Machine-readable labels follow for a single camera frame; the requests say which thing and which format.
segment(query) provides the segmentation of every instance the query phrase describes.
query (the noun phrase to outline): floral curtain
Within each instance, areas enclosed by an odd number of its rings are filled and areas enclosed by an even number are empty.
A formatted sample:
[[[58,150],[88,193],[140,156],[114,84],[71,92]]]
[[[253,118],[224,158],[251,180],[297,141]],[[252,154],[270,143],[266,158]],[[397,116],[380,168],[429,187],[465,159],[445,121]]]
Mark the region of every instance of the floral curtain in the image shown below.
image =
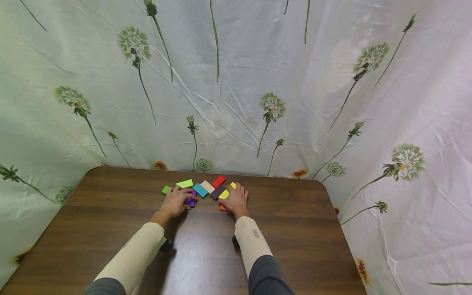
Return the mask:
[[[0,2],[0,286],[110,165],[320,181],[368,294],[472,292],[471,9]]]

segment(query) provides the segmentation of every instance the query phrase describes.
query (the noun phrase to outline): red block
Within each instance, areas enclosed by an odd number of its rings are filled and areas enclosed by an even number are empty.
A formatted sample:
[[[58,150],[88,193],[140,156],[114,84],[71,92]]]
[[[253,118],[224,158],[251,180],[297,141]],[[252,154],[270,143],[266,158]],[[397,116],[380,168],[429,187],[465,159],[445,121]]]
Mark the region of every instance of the red block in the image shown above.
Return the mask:
[[[220,211],[223,211],[223,212],[229,212],[229,210],[226,209],[226,207],[223,206],[223,205],[221,205],[221,204],[219,205],[219,210],[220,210]]]
[[[220,186],[223,182],[225,182],[226,178],[224,178],[222,175],[218,176],[215,181],[211,184],[215,188]]]

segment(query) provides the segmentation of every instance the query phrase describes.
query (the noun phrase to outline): green block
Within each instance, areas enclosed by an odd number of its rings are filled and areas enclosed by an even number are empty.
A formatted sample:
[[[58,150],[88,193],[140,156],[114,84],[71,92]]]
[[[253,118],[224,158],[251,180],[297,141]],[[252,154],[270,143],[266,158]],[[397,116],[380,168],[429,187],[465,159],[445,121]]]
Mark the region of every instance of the green block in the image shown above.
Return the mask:
[[[166,186],[162,189],[162,193],[163,193],[163,194],[167,194],[167,192],[168,192],[169,189],[171,189],[171,188],[173,188],[173,187],[170,187],[170,186],[166,185]]]
[[[189,179],[186,181],[178,182],[177,185],[181,188],[186,188],[186,187],[194,186],[194,182],[191,179]]]

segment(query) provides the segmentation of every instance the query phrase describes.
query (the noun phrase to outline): wooden table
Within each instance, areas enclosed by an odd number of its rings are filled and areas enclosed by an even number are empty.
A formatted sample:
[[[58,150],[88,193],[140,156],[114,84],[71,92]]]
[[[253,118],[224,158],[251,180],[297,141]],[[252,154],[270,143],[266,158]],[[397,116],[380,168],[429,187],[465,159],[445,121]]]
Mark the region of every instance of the wooden table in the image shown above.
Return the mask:
[[[216,174],[99,167],[89,171],[1,295],[81,295],[126,241],[160,208],[165,185]],[[225,176],[249,191],[256,220],[298,295],[365,295],[341,227],[318,181]],[[173,220],[166,237],[176,253],[159,253],[141,295],[247,295],[233,216],[210,197]]]

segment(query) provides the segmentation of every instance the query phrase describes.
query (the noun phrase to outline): beige arm sleeve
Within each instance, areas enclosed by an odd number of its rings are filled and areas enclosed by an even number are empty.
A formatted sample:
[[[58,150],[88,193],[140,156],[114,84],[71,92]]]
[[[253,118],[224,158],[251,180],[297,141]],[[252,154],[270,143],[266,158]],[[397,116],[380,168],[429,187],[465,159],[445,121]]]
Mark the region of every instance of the beige arm sleeve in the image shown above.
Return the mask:
[[[159,224],[144,224],[95,280],[114,278],[123,285],[126,294],[130,295],[165,241],[164,229]]]
[[[251,268],[259,257],[273,255],[261,230],[252,218],[243,216],[236,221],[235,236],[241,249],[244,269],[249,278]]]

